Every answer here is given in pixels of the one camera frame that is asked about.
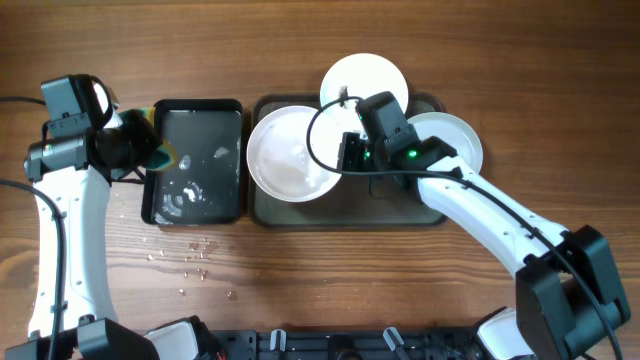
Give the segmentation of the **green yellow sponge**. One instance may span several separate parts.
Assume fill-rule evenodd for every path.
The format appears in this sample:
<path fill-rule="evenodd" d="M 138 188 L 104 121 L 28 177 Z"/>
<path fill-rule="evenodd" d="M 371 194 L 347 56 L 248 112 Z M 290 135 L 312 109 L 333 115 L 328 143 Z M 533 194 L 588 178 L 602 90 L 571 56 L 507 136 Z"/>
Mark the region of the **green yellow sponge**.
<path fill-rule="evenodd" d="M 175 165 L 177 151 L 155 128 L 155 107 L 130 109 L 119 114 L 121 129 L 130 144 L 135 167 L 162 172 Z"/>

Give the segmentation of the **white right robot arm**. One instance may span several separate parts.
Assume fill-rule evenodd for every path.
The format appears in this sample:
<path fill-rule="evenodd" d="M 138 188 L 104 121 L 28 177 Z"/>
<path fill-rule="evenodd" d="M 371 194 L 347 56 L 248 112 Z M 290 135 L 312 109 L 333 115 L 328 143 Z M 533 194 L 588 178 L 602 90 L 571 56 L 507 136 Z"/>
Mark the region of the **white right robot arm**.
<path fill-rule="evenodd" d="M 515 280 L 516 306 L 477 330 L 496 359 L 576 359 L 608 339 L 631 312 L 606 238 L 549 221 L 482 178 L 437 137 L 396 134 L 370 141 L 344 135 L 338 167 L 348 175 L 393 175 L 414 181 L 419 199 L 460 225 Z"/>

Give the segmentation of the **pink white plate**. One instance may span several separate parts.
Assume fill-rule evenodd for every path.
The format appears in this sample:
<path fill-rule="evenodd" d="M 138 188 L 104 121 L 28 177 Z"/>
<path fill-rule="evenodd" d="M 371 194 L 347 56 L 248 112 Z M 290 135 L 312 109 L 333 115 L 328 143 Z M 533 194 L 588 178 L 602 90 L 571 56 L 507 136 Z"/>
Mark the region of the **pink white plate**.
<path fill-rule="evenodd" d="M 277 109 L 260 120 L 246 151 L 249 172 L 258 187 L 286 202 L 315 200 L 333 189 L 342 129 L 317 110 L 302 105 Z"/>

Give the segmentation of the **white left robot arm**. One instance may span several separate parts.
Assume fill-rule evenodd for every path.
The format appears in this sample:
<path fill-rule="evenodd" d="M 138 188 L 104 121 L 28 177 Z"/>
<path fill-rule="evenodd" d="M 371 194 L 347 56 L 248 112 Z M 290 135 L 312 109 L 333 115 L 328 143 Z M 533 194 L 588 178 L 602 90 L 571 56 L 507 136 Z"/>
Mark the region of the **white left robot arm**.
<path fill-rule="evenodd" d="M 27 342 L 8 359 L 197 359 L 196 318 L 140 335 L 119 324 L 106 269 L 111 183 L 171 158 L 143 110 L 108 119 L 86 113 L 47 124 L 25 161 L 39 211 L 38 294 Z"/>

